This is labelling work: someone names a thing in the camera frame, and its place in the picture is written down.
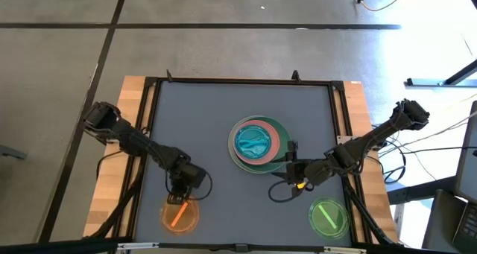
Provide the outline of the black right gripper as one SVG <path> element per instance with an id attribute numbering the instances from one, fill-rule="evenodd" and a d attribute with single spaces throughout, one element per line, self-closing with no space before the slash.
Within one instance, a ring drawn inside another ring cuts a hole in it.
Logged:
<path id="1" fill-rule="evenodd" d="M 272 172 L 275 177 L 295 184 L 297 188 L 312 190 L 330 178 L 330 161 L 328 159 L 299 159 L 297 141 L 288 141 L 287 157 L 278 162 L 289 162 L 286 172 Z"/>

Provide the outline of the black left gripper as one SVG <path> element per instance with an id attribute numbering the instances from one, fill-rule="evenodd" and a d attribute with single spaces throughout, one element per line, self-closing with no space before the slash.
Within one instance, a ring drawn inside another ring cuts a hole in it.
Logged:
<path id="1" fill-rule="evenodd" d="M 171 193 L 181 194 L 178 197 L 180 205 L 186 202 L 186 194 L 191 194 L 192 190 L 199 188 L 203 182 L 206 172 L 201 167 L 191 163 L 190 158 L 180 157 L 169 170 L 171 180 Z M 169 194 L 168 204 L 176 204 L 176 197 Z"/>

